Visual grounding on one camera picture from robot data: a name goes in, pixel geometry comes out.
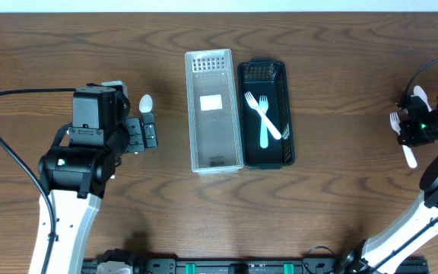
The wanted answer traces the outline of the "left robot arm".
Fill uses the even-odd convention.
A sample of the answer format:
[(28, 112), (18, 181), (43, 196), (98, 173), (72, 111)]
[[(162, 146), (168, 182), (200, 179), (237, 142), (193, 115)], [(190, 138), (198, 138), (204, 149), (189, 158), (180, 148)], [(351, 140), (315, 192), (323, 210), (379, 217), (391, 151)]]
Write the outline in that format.
[(122, 81), (87, 84), (73, 94), (72, 122), (63, 126), (39, 162), (40, 217), (31, 273), (79, 273), (106, 182), (124, 154), (157, 147), (153, 100), (129, 115)]

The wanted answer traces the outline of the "white plastic fork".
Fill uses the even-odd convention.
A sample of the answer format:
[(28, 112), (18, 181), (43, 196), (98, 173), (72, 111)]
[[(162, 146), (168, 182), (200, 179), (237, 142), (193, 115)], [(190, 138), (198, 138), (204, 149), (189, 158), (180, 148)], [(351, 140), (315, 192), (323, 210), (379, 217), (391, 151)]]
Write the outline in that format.
[[(268, 98), (265, 95), (260, 96), (259, 107), (263, 113), (267, 113)], [(259, 145), (261, 148), (268, 147), (268, 127), (266, 126), (265, 121), (263, 119), (261, 120), (261, 126), (260, 126)]]
[(262, 121), (265, 123), (266, 127), (268, 128), (268, 130), (270, 131), (272, 136), (277, 140), (281, 139), (280, 132), (274, 126), (274, 124), (271, 122), (271, 120), (265, 115), (265, 113), (263, 111), (261, 111), (259, 103), (253, 97), (252, 93), (250, 91), (247, 91), (244, 94), (244, 97), (245, 97), (246, 102), (248, 103), (249, 107), (254, 109), (258, 113), (258, 115), (260, 115), (260, 117), (262, 118)]
[[(401, 135), (401, 127), (399, 125), (400, 119), (396, 112), (392, 112), (389, 114), (390, 124), (392, 129), (397, 132), (398, 135)], [(417, 167), (417, 161), (413, 154), (413, 151), (407, 146), (402, 145), (402, 150), (405, 155), (405, 160), (410, 168), (415, 169)]]

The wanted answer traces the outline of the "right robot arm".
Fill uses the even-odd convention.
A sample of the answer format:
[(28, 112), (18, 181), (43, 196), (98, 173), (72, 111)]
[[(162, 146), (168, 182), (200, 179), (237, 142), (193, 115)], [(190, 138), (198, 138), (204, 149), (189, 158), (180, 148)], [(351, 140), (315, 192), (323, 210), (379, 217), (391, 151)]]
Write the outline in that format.
[(420, 195), (388, 228), (352, 250), (335, 273), (394, 273), (402, 262), (438, 235), (438, 156), (424, 171)]

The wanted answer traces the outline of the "white plastic spoon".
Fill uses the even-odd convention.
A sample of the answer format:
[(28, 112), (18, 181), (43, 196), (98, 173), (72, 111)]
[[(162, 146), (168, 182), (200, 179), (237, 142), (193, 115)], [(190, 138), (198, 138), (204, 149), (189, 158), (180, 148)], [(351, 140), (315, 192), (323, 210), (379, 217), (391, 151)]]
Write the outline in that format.
[(151, 95), (145, 94), (139, 102), (138, 108), (141, 113), (150, 113), (153, 110), (153, 99)]
[(416, 85), (414, 87), (414, 96), (418, 96), (425, 103), (429, 112), (432, 110), (428, 102), (427, 94), (421, 86)]

